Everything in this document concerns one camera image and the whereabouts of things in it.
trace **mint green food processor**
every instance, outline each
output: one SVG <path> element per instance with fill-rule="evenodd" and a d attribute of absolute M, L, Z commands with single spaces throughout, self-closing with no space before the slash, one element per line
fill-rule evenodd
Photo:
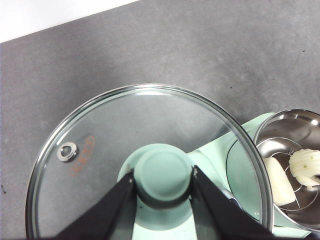
<path fill-rule="evenodd" d="M 98 95 L 42 147 L 27 193 L 27 236 L 98 238 L 106 228 L 103 239 L 195 240 L 242 228 L 250 238 L 303 238 L 311 228 L 278 221 L 284 213 L 256 148 L 273 115 L 240 126 L 212 101 L 160 84 Z"/>

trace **glass lid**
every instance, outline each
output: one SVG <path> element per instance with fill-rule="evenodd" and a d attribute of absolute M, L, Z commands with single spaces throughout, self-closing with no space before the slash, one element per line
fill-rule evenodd
<path fill-rule="evenodd" d="M 237 198 L 235 193 L 245 192 L 248 186 L 240 179 L 228 179 L 235 171 L 227 173 L 226 167 L 235 143 L 240 143 L 236 155 L 246 162 L 241 171 L 253 176 L 249 187 L 254 196 L 240 197 L 239 204 L 271 230 L 272 196 L 262 159 L 227 112 L 196 93 L 167 85 L 134 85 L 103 93 L 67 116 L 40 151 L 27 193 L 27 236 L 56 236 L 117 183 L 132 153 L 150 144 L 166 144 L 187 153 L 220 189 Z M 164 238 L 175 229 L 180 234 L 176 238 L 194 235 L 189 204 L 177 208 L 173 215 L 179 219 L 166 223 L 153 222 L 161 212 L 137 212 L 135 228 L 148 237 L 156 230 Z"/>

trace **onion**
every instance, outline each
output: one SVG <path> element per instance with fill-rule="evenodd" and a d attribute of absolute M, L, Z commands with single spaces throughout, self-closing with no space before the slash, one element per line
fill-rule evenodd
<path fill-rule="evenodd" d="M 294 202 L 296 195 L 278 160 L 274 157 L 265 158 L 264 165 L 270 180 L 273 202 L 277 206 Z"/>
<path fill-rule="evenodd" d="M 292 176 L 307 188 L 320 185 L 316 175 L 320 175 L 320 151 L 301 149 L 292 154 L 289 160 Z"/>

